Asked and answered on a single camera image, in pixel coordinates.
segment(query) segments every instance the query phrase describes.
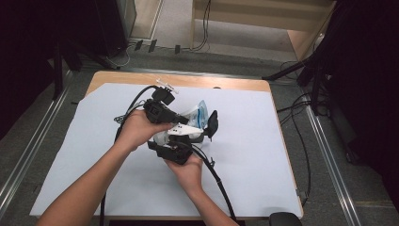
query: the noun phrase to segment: gray floor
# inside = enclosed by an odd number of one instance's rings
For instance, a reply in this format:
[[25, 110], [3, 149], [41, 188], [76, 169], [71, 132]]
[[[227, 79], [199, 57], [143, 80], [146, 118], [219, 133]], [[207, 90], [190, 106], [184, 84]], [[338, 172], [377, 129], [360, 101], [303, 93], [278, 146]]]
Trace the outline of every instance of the gray floor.
[[[156, 49], [147, 53], [148, 47], [140, 51], [131, 51], [131, 62], [122, 67], [123, 71], [132, 69], [155, 69], [180, 72], [221, 73], [231, 77], [259, 79], [279, 71], [281, 62], [260, 60], [238, 56], [220, 56], [212, 54], [194, 54], [184, 52], [174, 55], [173, 50]], [[123, 61], [124, 55], [116, 58]], [[80, 73], [73, 73], [71, 90], [56, 116], [48, 134], [42, 142], [28, 173], [25, 175], [0, 225], [34, 225], [35, 218], [29, 216], [30, 209], [40, 192], [40, 185], [51, 167], [51, 164], [62, 144], [63, 138], [72, 120], [76, 105], [86, 92], [92, 75], [101, 68], [89, 60], [84, 60]], [[37, 101], [19, 119], [8, 135], [0, 141], [0, 184], [3, 185], [18, 161], [28, 140], [34, 133], [40, 118], [44, 115], [52, 97], [52, 87], [45, 90]], [[276, 108], [292, 104], [301, 94], [295, 83], [282, 78], [280, 82], [271, 83]], [[311, 195], [304, 207], [304, 225], [347, 225], [342, 207], [328, 174], [325, 161], [311, 128], [306, 112], [295, 116], [299, 130], [304, 137], [311, 161]], [[379, 175], [366, 166], [352, 166], [344, 157], [343, 146], [328, 118], [321, 118], [334, 156], [339, 164], [343, 178], [355, 201], [362, 225], [399, 225], [399, 216], [390, 203]], [[307, 170], [305, 155], [294, 125], [288, 121], [282, 127], [282, 133], [293, 167], [295, 180], [300, 190], [306, 190]], [[267, 225], [266, 220], [249, 221], [247, 225]]]

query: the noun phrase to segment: wooden table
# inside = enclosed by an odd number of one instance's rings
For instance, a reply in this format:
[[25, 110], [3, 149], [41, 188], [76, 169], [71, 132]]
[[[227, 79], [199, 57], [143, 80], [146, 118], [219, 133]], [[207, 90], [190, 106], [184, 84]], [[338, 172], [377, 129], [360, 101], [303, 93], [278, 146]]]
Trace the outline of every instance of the wooden table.
[[[195, 20], [203, 19], [207, 4], [208, 0], [193, 0], [191, 48]], [[302, 60], [325, 31], [334, 6], [330, 0], [212, 0], [209, 20], [286, 29]]]
[[[303, 216], [266, 81], [197, 74], [119, 72], [94, 74], [87, 96], [76, 110], [64, 144], [32, 208], [32, 216], [40, 216], [106, 152], [118, 128], [113, 118], [124, 113], [128, 102], [145, 85], [155, 84], [157, 78], [180, 91], [169, 106], [172, 110], [182, 112], [203, 98], [209, 111], [218, 111], [219, 129], [212, 143], [207, 141], [203, 148], [208, 153], [212, 149], [215, 170], [223, 180], [239, 220], [265, 219], [274, 212]], [[106, 218], [200, 219], [195, 206], [175, 180], [154, 151], [146, 145], [138, 147], [108, 188]], [[211, 199], [229, 214], [215, 179], [206, 168], [202, 173], [202, 185]]]

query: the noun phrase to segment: black wire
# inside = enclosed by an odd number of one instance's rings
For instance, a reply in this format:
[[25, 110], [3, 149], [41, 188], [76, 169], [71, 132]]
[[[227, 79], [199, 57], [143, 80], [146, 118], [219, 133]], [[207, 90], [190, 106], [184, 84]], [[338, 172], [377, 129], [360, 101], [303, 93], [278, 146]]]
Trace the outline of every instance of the black wire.
[[303, 141], [303, 137], [302, 137], [301, 133], [299, 132], [298, 126], [296, 125], [294, 116], [291, 117], [291, 119], [293, 120], [295, 129], [296, 129], [296, 131], [297, 131], [297, 133], [298, 133], [298, 135], [299, 135], [300, 141], [301, 141], [301, 143], [302, 143], [303, 151], [304, 151], [304, 153], [305, 153], [305, 158], [306, 158], [306, 166], [307, 166], [307, 168], [308, 168], [308, 189], [307, 189], [307, 193], [306, 193], [306, 198], [305, 198], [305, 200], [302, 202], [302, 207], [303, 207], [303, 206], [305, 206], [306, 201], [308, 200], [308, 197], [311, 195], [311, 163], [310, 163], [310, 161], [309, 161], [308, 150], [306, 149], [306, 145], [305, 145], [305, 142]]
[[[129, 105], [129, 108], [127, 108], [126, 113], [125, 113], [125, 115], [124, 115], [124, 117], [123, 117], [123, 120], [122, 120], [122, 122], [120, 123], [120, 127], [118, 128], [118, 131], [117, 131], [117, 133], [115, 134], [115, 140], [114, 140], [114, 142], [117, 141], [118, 137], [120, 136], [120, 131], [121, 131], [122, 127], [123, 127], [123, 124], [125, 123], [125, 121], [126, 121], [127, 118], [129, 117], [129, 115], [130, 115], [135, 109], [137, 109], [138, 107], [142, 106], [142, 105], [137, 105], [136, 107], [132, 108], [132, 107], [136, 104], [136, 101], [138, 100], [138, 98], [140, 98], [140, 96], [141, 96], [145, 91], [147, 91], [148, 89], [151, 89], [151, 88], [158, 89], [157, 86], [147, 86], [147, 87], [145, 87], [143, 90], [141, 90], [141, 91], [137, 94], [137, 96], [135, 97], [135, 99], [134, 99], [134, 100], [132, 101], [132, 103]], [[106, 197], [106, 192], [105, 192], [105, 194], [104, 194], [104, 196], [103, 196], [103, 199], [101, 200], [101, 208], [100, 208], [100, 226], [104, 226], [104, 218], [105, 218], [105, 213], [104, 213], [104, 212], [105, 212], [105, 197]]]
[[[310, 105], [310, 104], [311, 104], [310, 101], [304, 101], [304, 102], [299, 102], [299, 103], [298, 103], [298, 101], [299, 101], [302, 97], [304, 97], [304, 96], [306, 96], [306, 95], [309, 95], [309, 94], [310, 94], [310, 93], [307, 92], [307, 93], [304, 93], [304, 94], [300, 95], [299, 97], [297, 97], [297, 98], [294, 100], [293, 104], [292, 104], [290, 107], [285, 107], [285, 108], [279, 109], [279, 110], [277, 111], [278, 113], [280, 113], [280, 112], [283, 112], [283, 111], [286, 111], [286, 110], [290, 109], [290, 114], [289, 114], [287, 117], [285, 117], [283, 120], [281, 120], [280, 123], [281, 123], [281, 125], [283, 125], [285, 122], [287, 122], [287, 121], [291, 118], [291, 120], [292, 120], [293, 123], [294, 123], [294, 127], [295, 127], [295, 129], [296, 129], [296, 132], [297, 132], [298, 135], [299, 135], [300, 141], [301, 141], [301, 143], [302, 143], [303, 151], [304, 151], [304, 153], [305, 153], [306, 166], [307, 166], [307, 169], [308, 169], [308, 187], [307, 187], [307, 191], [306, 191], [306, 198], [305, 198], [305, 199], [302, 201], [302, 203], [301, 203], [302, 206], [305, 206], [306, 201], [308, 200], [308, 197], [309, 197], [310, 194], [311, 194], [311, 163], [310, 163], [310, 160], [309, 160], [308, 150], [307, 150], [307, 148], [306, 148], [305, 142], [304, 142], [303, 137], [302, 137], [302, 135], [301, 135], [301, 133], [300, 133], [300, 131], [299, 131], [299, 128], [298, 128], [298, 126], [297, 126], [297, 124], [296, 124], [295, 116], [298, 115], [298, 114], [300, 114], [300, 113], [306, 108], [307, 105]], [[299, 112], [296, 112], [296, 113], [295, 113], [295, 110], [298, 109], [298, 108], [300, 108], [300, 107], [302, 107], [302, 109], [301, 109]]]
[[194, 47], [193, 49], [190, 48], [183, 48], [183, 50], [190, 50], [190, 52], [197, 52], [199, 50], [201, 50], [203, 48], [203, 46], [205, 45], [206, 41], [208, 40], [208, 23], [209, 23], [209, 14], [211, 12], [211, 0], [208, 1], [208, 4], [205, 8], [205, 12], [203, 14], [203, 19], [202, 19], [202, 28], [203, 28], [203, 39], [202, 39], [202, 43], [197, 46]]
[[217, 176], [217, 173], [216, 173], [215, 169], [212, 167], [211, 163], [208, 161], [208, 157], [207, 157], [206, 155], [202, 155], [203, 151], [200, 150], [200, 148], [197, 147], [197, 146], [195, 146], [195, 147], [198, 148], [202, 153], [200, 153], [200, 152], [197, 151], [195, 148], [193, 148], [192, 146], [187, 145], [187, 144], [185, 144], [185, 143], [182, 143], [182, 142], [176, 142], [176, 143], [177, 143], [177, 144], [180, 144], [180, 145], [183, 145], [183, 146], [185, 146], [185, 147], [187, 147], [187, 148], [190, 148], [191, 150], [193, 150], [193, 152], [194, 152], [196, 155], [198, 155], [198, 156], [203, 160], [203, 162], [205, 163], [205, 166], [208, 168], [208, 170], [209, 170], [209, 171], [212, 173], [212, 175], [214, 176], [214, 178], [215, 178], [215, 180], [216, 180], [216, 182], [217, 182], [217, 185], [219, 186], [219, 189], [220, 189], [220, 191], [222, 192], [223, 198], [225, 199], [226, 204], [227, 204], [227, 206], [228, 206], [228, 208], [229, 208], [229, 212], [230, 212], [230, 215], [231, 215], [231, 219], [234, 220], [235, 222], [237, 222], [237, 218], [235, 217], [234, 210], [232, 209], [231, 202], [230, 202], [230, 200], [229, 200], [229, 196], [228, 196], [227, 193], [226, 193], [226, 190], [225, 190], [225, 188], [224, 188], [224, 186], [223, 186], [223, 184], [222, 184], [222, 181], [221, 181], [220, 177]]
[[[282, 66], [284, 66], [284, 64], [287, 64], [287, 63], [297, 63], [297, 61], [285, 61], [285, 62], [283, 62], [281, 65], [279, 65], [279, 71], [280, 72], [282, 71]], [[296, 78], [290, 77], [290, 76], [288, 76], [288, 74], [285, 74], [284, 76], [287, 77], [288, 79], [296, 80]]]

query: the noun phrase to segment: black mechanical part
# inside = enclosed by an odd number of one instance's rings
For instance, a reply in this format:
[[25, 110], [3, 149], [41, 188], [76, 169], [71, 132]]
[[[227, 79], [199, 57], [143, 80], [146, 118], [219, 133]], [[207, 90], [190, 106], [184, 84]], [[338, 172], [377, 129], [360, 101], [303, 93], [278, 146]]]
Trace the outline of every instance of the black mechanical part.
[[149, 99], [144, 104], [147, 118], [151, 123], [172, 122], [187, 124], [188, 119], [171, 111], [164, 104]]
[[208, 119], [208, 127], [206, 127], [206, 129], [204, 130], [205, 136], [208, 136], [208, 138], [212, 138], [216, 133], [218, 127], [219, 121], [217, 119], [217, 111], [214, 110], [214, 112], [212, 112], [211, 116]]
[[169, 105], [174, 101], [173, 94], [170, 93], [169, 89], [159, 88], [153, 94], [152, 98], [154, 101], [163, 102], [165, 105]]
[[170, 148], [159, 146], [155, 142], [147, 142], [151, 150], [155, 150], [158, 157], [175, 162], [179, 165], [184, 165], [188, 157], [193, 153], [190, 148], [170, 142]]

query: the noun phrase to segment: human hand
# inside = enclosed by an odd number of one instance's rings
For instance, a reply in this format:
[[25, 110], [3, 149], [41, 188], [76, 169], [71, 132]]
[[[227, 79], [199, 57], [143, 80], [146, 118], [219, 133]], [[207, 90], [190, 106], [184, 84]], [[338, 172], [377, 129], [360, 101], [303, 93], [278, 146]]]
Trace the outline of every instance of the human hand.
[[126, 119], [114, 145], [125, 152], [131, 152], [147, 142], [154, 134], [171, 127], [170, 123], [153, 124], [147, 119], [144, 110], [134, 110]]
[[202, 159], [191, 154], [184, 165], [165, 160], [168, 167], [176, 174], [180, 186], [188, 196], [202, 191]]

